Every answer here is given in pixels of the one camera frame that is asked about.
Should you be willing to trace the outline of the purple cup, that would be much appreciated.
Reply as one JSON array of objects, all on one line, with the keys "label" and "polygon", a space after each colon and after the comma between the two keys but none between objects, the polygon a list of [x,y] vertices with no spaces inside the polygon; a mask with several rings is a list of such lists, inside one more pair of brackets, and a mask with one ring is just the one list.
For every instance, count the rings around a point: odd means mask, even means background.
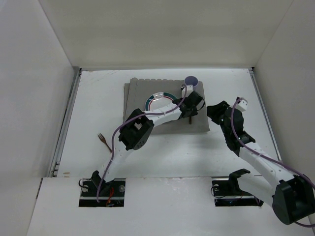
[{"label": "purple cup", "polygon": [[199,80],[195,76],[187,76],[184,79],[186,86],[191,86],[194,90],[197,88]]}]

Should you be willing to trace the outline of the white plate green red rim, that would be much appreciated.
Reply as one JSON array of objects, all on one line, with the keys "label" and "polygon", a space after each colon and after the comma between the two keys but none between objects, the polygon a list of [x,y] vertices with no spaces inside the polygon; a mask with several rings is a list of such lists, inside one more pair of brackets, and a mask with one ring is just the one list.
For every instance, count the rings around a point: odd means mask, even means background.
[{"label": "white plate green red rim", "polygon": [[161,113],[161,115],[148,115],[147,118],[153,121],[154,126],[167,123],[169,121],[178,120],[181,114],[180,109],[167,113],[174,109],[177,105],[173,103],[177,98],[167,92],[158,92],[151,95],[145,102],[145,113]]}]

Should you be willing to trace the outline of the grey cloth placemat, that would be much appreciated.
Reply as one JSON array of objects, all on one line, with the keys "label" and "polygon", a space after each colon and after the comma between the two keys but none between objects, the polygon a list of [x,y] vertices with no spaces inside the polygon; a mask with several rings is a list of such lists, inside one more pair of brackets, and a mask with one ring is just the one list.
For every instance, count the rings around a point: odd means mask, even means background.
[{"label": "grey cloth placemat", "polygon": [[[167,92],[176,98],[180,98],[182,84],[184,84],[184,81],[181,80],[132,78],[130,83],[124,86],[123,120],[126,120],[132,111],[137,108],[142,111],[145,110],[146,100],[157,92]],[[202,105],[203,102],[197,106],[199,111],[196,116],[192,117],[192,123],[189,123],[188,118],[170,121],[154,128],[152,135],[190,134],[210,131],[206,107],[201,108]]]}]

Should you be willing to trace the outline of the brown wooden fork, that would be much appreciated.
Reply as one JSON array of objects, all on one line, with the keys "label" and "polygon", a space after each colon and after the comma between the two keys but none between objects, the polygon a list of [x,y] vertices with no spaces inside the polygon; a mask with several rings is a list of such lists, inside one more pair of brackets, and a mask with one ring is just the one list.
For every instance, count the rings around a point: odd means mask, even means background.
[{"label": "brown wooden fork", "polygon": [[105,137],[104,137],[101,133],[98,133],[97,136],[98,136],[98,138],[100,139],[100,141],[101,141],[103,144],[106,145],[106,147],[108,148],[108,150],[110,151],[110,153],[112,153],[112,149],[111,149],[111,147],[108,145],[108,143],[107,143]]}]

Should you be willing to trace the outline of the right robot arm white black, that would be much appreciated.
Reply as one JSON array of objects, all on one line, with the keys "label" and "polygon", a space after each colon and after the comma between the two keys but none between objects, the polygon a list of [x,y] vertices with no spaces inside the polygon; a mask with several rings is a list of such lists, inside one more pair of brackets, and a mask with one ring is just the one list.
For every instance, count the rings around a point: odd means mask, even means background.
[{"label": "right robot arm white black", "polygon": [[297,224],[315,212],[315,185],[304,174],[269,157],[244,130],[242,112],[247,104],[237,98],[233,106],[225,101],[207,106],[207,116],[221,127],[227,147],[260,174],[255,177],[247,169],[230,173],[223,196],[247,192],[268,204],[282,223]]}]

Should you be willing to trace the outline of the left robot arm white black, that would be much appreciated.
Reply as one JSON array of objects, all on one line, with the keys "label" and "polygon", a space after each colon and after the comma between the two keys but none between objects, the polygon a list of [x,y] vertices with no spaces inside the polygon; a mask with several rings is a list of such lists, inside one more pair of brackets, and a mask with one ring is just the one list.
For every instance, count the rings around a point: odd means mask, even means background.
[{"label": "left robot arm white black", "polygon": [[205,102],[197,92],[192,91],[188,96],[174,100],[153,111],[135,109],[128,119],[114,131],[111,139],[112,153],[109,160],[91,176],[91,182],[97,188],[99,198],[109,191],[110,182],[115,179],[115,169],[125,162],[135,150],[139,150],[147,142],[153,129],[158,126],[192,117],[198,114],[197,106]]}]

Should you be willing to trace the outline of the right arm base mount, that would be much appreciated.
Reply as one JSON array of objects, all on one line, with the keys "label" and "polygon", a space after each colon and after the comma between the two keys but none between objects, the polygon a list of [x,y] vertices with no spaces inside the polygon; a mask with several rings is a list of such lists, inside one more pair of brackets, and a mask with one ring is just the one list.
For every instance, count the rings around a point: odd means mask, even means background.
[{"label": "right arm base mount", "polygon": [[261,207],[264,202],[256,196],[239,188],[238,179],[250,174],[249,170],[240,169],[229,174],[228,177],[212,179],[210,189],[216,207]]}]

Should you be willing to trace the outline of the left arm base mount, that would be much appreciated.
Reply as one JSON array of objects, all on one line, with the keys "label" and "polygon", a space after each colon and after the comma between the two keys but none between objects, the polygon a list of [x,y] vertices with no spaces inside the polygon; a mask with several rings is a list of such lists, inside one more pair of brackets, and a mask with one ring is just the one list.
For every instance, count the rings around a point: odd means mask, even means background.
[{"label": "left arm base mount", "polygon": [[101,177],[98,171],[91,178],[82,178],[78,181],[81,188],[79,207],[124,207],[126,179],[116,178],[110,182],[103,181],[96,199]]}]

